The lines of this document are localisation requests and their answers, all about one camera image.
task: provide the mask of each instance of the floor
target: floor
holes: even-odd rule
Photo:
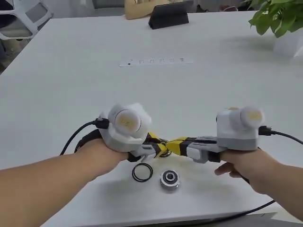
[[[9,40],[4,41],[4,46],[7,50],[7,57],[5,60],[0,62],[0,74],[5,70],[6,67],[17,57],[17,55],[22,51],[22,49],[28,44],[27,40],[17,41]],[[295,223],[303,223],[290,215],[286,210],[281,209],[272,219],[289,221]]]

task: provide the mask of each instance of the person's left hand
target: person's left hand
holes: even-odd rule
[[[121,161],[128,158],[127,152],[109,149],[102,139],[92,140],[81,147],[75,155],[91,166],[94,177],[112,171]]]

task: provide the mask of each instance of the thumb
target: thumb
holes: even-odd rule
[[[242,153],[241,151],[237,151],[237,150],[226,150],[221,152],[220,158],[222,161],[236,164],[239,160],[241,153]]]

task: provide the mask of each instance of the table surface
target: table surface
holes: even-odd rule
[[[302,59],[272,52],[253,12],[189,15],[187,25],[150,30],[148,18],[52,19],[0,76],[0,168],[56,156],[83,123],[116,103],[141,103],[152,131],[166,139],[216,135],[216,113],[257,105],[267,124],[303,138]],[[130,58],[188,56],[194,64],[120,68]],[[84,130],[69,147],[73,151]],[[303,166],[302,147],[266,137],[261,147]],[[241,179],[217,177],[218,164],[171,156],[150,161],[154,176],[132,179],[134,163],[89,183],[44,226],[127,226],[215,218],[258,207],[270,198]],[[175,169],[181,186],[167,194],[160,173]]]

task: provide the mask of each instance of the black o-ring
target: black o-ring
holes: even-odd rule
[[[146,178],[146,179],[141,179],[141,178],[137,177],[137,175],[136,175],[136,173],[135,173],[134,171],[136,170],[136,168],[137,168],[138,166],[146,166],[146,167],[150,170],[150,175],[149,175],[148,178]],[[149,164],[147,164],[147,163],[139,163],[139,164],[137,164],[137,165],[133,168],[133,171],[132,171],[133,179],[134,179],[135,181],[137,181],[137,182],[146,182],[146,181],[148,181],[149,179],[151,179],[152,175],[153,175],[153,169],[152,169],[152,167],[151,167]]]

